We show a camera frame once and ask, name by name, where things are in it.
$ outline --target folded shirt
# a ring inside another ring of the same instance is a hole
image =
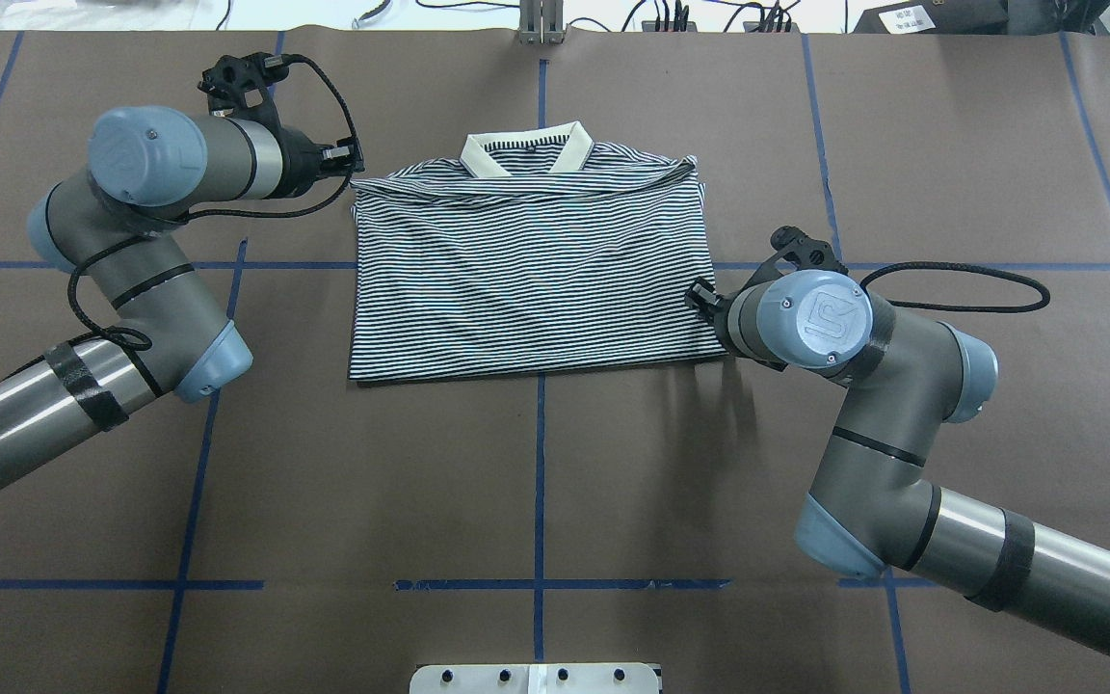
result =
[[[693,157],[579,122],[468,135],[460,159],[356,179],[354,381],[722,354],[683,303],[713,278]]]

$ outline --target logo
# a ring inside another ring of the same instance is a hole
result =
[[[838,299],[828,291],[816,293],[811,313],[805,322],[805,330],[821,338],[841,341],[850,333],[858,314],[858,304]]]

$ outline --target silver cylinder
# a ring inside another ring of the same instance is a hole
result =
[[[128,414],[154,399],[127,353],[104,341],[78,344],[92,376]],[[0,489],[100,432],[42,362],[0,383]]]
[[[1000,610],[1110,655],[1110,552],[1031,524],[1030,573]],[[1005,511],[942,491],[937,524],[911,573],[976,596],[1000,567],[1005,536]]]

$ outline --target shirt collar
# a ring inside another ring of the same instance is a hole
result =
[[[485,150],[487,144],[496,142],[525,144],[537,144],[543,138],[567,137],[564,149],[559,151],[555,165],[548,172],[577,172],[589,159],[589,151],[594,149],[594,140],[589,138],[589,132],[581,125],[581,121],[558,124],[554,128],[542,128],[542,130],[528,130],[523,132],[487,132],[482,135],[468,135],[465,138],[465,149],[462,150],[462,163],[465,164],[471,174],[477,178],[505,178],[511,177],[511,172],[501,167],[498,162],[491,158]]]

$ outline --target white bracket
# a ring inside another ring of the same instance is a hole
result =
[[[660,673],[645,663],[423,666],[410,694],[662,694]]]
[[[519,0],[521,43],[564,43],[564,0]]]

